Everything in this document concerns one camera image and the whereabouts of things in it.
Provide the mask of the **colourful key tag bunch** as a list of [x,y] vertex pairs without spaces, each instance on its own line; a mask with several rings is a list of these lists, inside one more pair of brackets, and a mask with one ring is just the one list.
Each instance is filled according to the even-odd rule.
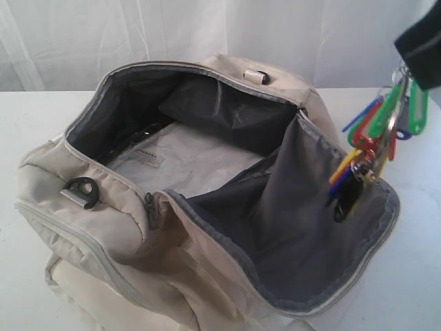
[[388,93],[378,96],[344,127],[352,150],[329,178],[326,206],[334,221],[353,212],[368,185],[380,180],[387,162],[396,155],[396,142],[421,134],[427,124],[429,93],[410,69],[401,64],[392,75]]

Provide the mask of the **beige fabric duffel bag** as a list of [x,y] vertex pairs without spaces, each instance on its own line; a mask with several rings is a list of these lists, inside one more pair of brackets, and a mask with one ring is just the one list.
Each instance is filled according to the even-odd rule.
[[[173,123],[263,159],[195,197],[108,168]],[[131,63],[22,159],[16,206],[51,250],[47,284],[97,330],[328,330],[400,213],[379,180],[335,222],[344,157],[297,74],[221,54]]]

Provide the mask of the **clear plastic packaging sheet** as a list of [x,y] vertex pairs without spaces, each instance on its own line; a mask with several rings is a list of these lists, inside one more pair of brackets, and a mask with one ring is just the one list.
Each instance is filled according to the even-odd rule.
[[172,189],[195,197],[219,189],[263,159],[182,123],[127,148],[108,168],[144,192]]

